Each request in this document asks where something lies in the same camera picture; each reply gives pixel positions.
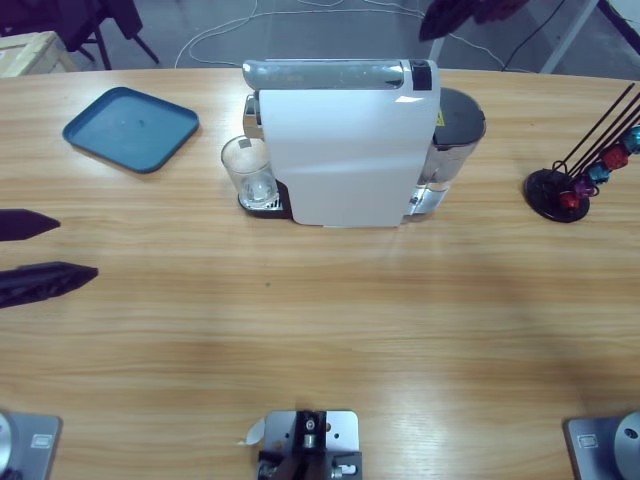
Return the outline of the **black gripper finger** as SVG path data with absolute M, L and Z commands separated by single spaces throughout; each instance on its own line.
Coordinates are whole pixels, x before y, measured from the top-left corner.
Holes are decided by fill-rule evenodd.
M 518 12 L 528 0 L 481 0 L 474 7 L 473 17 L 477 24 L 504 21 Z
M 419 40 L 436 40 L 453 33 L 474 15 L 478 5 L 476 0 L 433 1 L 422 19 Z
M 96 278 L 95 267 L 68 262 L 46 262 L 1 272 L 1 308 L 59 297 Z
M 27 240 L 61 225 L 54 218 L 27 209 L 2 209 L 0 217 L 1 242 Z

